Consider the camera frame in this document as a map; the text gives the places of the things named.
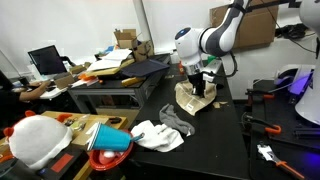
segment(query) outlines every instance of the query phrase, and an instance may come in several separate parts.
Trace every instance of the person's arm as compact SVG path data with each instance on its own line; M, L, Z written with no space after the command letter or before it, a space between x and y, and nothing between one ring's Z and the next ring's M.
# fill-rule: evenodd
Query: person's arm
M39 97L46 91L46 88L48 87L49 84L50 84L50 81L45 81L45 82L42 82L41 85L37 89L35 89L31 92L20 93L19 100L20 101L32 101L32 100L39 99Z

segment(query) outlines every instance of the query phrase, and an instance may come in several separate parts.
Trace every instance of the white rag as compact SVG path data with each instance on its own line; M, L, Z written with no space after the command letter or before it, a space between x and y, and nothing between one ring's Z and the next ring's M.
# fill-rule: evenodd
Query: white rag
M134 126L131 133L133 136L144 133L144 137L136 141L136 143L142 147L160 152L171 151L184 142L177 130L165 124L154 126L149 120Z

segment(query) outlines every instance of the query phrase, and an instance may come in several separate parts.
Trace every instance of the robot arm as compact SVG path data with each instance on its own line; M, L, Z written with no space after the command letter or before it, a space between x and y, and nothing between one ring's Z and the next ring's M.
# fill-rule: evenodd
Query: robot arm
M193 84L193 94L203 95L203 64L201 53L222 57L233 47L237 29L251 0L233 0L223 22L217 28L185 28L175 37L175 44L188 79Z

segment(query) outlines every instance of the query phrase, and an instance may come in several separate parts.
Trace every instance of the monitor screen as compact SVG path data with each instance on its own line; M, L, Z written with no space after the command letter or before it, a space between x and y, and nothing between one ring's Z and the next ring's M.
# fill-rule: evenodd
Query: monitor screen
M51 75L67 72L55 46L28 52L40 74Z
M12 87L11 81L0 70L0 90L11 90Z

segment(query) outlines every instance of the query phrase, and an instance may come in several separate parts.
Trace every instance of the blue container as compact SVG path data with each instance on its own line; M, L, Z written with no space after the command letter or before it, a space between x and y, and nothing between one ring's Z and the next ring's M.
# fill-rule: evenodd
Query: blue container
M123 152L128 149L130 140L128 133L99 123L88 149Z

